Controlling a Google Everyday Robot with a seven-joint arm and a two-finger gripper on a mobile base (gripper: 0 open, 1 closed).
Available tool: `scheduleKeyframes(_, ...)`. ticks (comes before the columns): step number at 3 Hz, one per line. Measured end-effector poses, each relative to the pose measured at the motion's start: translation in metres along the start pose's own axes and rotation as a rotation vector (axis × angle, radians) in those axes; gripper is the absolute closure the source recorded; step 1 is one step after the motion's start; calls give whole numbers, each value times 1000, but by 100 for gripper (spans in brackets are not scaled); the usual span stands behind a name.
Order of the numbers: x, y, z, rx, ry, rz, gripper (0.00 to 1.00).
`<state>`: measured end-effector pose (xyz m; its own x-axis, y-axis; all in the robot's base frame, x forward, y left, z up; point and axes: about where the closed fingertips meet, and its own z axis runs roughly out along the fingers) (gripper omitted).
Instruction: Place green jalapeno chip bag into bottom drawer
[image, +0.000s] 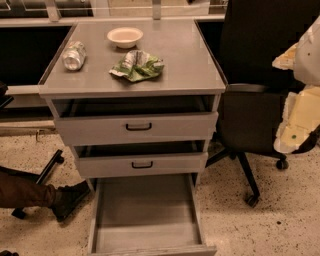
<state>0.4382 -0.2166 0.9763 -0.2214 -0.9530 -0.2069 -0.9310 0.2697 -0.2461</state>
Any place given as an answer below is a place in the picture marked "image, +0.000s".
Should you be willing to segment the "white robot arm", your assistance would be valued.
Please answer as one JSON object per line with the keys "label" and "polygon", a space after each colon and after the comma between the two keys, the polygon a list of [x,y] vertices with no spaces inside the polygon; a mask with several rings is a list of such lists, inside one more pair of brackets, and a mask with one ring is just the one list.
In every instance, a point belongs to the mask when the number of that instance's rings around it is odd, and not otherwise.
{"label": "white robot arm", "polygon": [[276,151],[293,153],[320,125],[320,17],[272,66],[292,70],[305,85],[299,93],[288,94],[274,142]]}

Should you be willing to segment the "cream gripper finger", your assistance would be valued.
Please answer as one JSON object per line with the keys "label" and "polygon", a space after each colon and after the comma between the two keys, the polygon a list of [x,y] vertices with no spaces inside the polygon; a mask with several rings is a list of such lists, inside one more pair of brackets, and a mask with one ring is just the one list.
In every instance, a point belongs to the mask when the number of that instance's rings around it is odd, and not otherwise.
{"label": "cream gripper finger", "polygon": [[281,70],[293,70],[294,63],[295,63],[296,50],[297,50],[297,43],[293,44],[284,53],[276,57],[272,62],[272,66],[274,68],[278,68]]}
{"label": "cream gripper finger", "polygon": [[319,137],[320,88],[306,86],[286,98],[282,122],[273,147],[279,153],[304,153],[314,148]]}

